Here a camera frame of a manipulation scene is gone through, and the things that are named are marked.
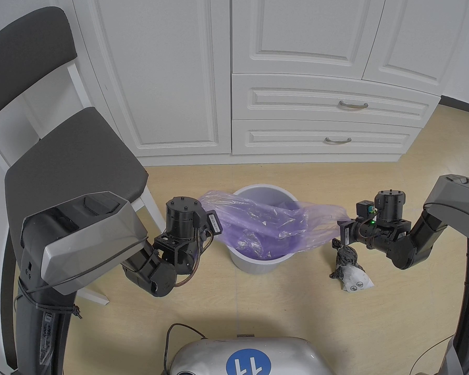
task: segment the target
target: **chair seat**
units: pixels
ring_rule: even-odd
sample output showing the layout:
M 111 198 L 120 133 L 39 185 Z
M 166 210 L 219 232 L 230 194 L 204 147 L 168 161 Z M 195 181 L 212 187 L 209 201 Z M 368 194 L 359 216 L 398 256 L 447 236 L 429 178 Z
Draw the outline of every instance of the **chair seat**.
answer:
M 5 175 L 10 235 L 21 263 L 25 217 L 72 198 L 112 191 L 135 201 L 147 172 L 94 107 L 81 110 L 28 150 Z

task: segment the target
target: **gray chair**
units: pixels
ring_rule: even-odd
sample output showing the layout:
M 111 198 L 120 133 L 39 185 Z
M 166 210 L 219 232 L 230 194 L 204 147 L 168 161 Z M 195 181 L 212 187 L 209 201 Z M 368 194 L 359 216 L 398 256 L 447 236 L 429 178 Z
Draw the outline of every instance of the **gray chair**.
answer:
M 73 61 L 76 57 L 69 22 L 60 8 L 38 9 L 6 26 L 0 31 L 0 110 L 60 66 L 69 70 L 82 103 L 88 101 Z M 21 266 L 20 234 L 25 217 L 98 191 L 122 196 L 135 210 L 146 206 L 160 231 L 164 230 L 165 221 L 147 189 L 147 178 L 143 166 L 94 107 L 79 111 L 7 169 L 8 243 L 13 249 L 9 245 L 6 253 L 13 251 Z M 10 272 L 11 267 L 10 262 L 4 263 L 5 277 L 10 277 L 5 268 Z M 4 303 L 10 304 L 8 298 Z M 2 314 L 2 321 L 9 314 L 11 319 L 9 308 L 4 307 Z M 2 324 L 2 333 L 4 327 L 10 336 L 10 326 Z M 4 347 L 6 353 L 11 348 Z

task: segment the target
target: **logo on robot arm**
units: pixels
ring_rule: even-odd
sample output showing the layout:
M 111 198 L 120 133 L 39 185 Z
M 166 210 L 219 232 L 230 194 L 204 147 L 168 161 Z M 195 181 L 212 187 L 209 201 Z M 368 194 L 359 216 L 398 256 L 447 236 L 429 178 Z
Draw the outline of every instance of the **logo on robot arm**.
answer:
M 227 375 L 269 375 L 269 357 L 254 348 L 245 348 L 231 354 L 226 363 Z

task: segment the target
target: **drawer handle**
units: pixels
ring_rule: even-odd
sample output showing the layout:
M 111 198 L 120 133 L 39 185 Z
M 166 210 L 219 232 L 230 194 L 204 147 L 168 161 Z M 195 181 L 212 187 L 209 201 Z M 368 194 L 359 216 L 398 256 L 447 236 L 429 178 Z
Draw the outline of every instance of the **drawer handle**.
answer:
M 326 138 L 325 138 L 325 141 L 326 141 L 327 143 L 333 143 L 333 144 L 335 144 L 335 145 L 344 145 L 344 144 L 349 143 L 349 142 L 351 142 L 351 141 L 353 141 L 353 140 L 349 137 L 349 138 L 347 138 L 345 141 L 334 141 L 333 139 L 330 139 L 330 138 L 326 137 Z
M 342 107 L 347 107 L 349 109 L 367 109 L 368 108 L 368 103 L 365 103 L 363 105 L 347 104 L 347 103 L 344 103 L 342 100 L 339 102 L 339 105 Z

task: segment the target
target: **purple plastic bag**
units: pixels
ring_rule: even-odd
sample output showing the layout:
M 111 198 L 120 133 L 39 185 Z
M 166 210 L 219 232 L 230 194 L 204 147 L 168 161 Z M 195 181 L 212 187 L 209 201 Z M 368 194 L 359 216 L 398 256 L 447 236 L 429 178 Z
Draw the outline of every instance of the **purple plastic bag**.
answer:
M 199 200 L 219 216 L 224 230 L 218 240 L 251 259 L 311 250 L 340 236 L 337 221 L 350 221 L 338 205 L 291 202 L 274 207 L 222 191 L 209 191 Z

